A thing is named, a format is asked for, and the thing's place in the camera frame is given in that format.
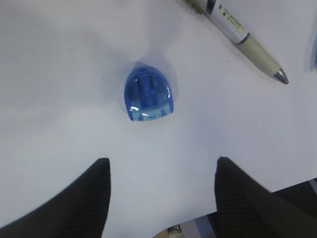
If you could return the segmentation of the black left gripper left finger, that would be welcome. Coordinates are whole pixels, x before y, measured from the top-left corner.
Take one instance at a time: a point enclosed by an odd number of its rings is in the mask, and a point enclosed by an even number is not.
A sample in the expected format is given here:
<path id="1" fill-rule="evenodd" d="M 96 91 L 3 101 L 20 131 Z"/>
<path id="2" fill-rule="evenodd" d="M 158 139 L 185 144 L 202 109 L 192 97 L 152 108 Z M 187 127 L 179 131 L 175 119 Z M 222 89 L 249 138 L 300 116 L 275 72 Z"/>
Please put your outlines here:
<path id="1" fill-rule="evenodd" d="M 2 238 L 100 238 L 111 195 L 110 161 L 96 160 L 55 197 L 0 229 Z"/>

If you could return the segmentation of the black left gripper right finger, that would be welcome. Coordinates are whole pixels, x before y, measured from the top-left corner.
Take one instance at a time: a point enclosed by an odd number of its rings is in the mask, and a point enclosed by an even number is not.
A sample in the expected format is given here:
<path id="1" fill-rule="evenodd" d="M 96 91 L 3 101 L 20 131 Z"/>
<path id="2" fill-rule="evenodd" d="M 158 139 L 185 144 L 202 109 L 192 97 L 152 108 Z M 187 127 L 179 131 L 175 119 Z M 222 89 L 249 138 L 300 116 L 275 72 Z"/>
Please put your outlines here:
<path id="1" fill-rule="evenodd" d="M 315 238 L 317 220 L 268 191 L 227 157 L 217 160 L 214 194 L 223 238 Z"/>

